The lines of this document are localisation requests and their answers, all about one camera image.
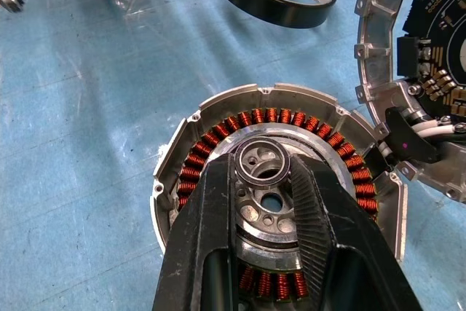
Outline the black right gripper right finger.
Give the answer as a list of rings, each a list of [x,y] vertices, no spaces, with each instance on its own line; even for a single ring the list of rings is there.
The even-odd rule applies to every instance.
[[[375,222],[323,162],[289,159],[309,311],[423,311]]]

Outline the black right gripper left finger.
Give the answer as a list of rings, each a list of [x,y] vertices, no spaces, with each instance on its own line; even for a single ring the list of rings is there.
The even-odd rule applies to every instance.
[[[152,311],[238,311],[234,158],[209,162],[170,230]]]

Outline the silver round metal motor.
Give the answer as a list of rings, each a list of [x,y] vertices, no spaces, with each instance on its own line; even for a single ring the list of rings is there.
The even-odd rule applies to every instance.
[[[357,0],[358,100],[385,159],[466,204],[466,0]]]

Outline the silver motor housing copper coils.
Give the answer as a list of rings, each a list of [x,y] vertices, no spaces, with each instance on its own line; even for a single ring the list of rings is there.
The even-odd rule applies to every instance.
[[[303,154],[332,169],[396,259],[403,258],[408,190],[376,150],[373,128],[335,98],[291,84],[227,90],[181,121],[154,170],[151,215],[162,247],[208,164],[236,151],[239,311],[299,311],[310,301],[286,155]]]

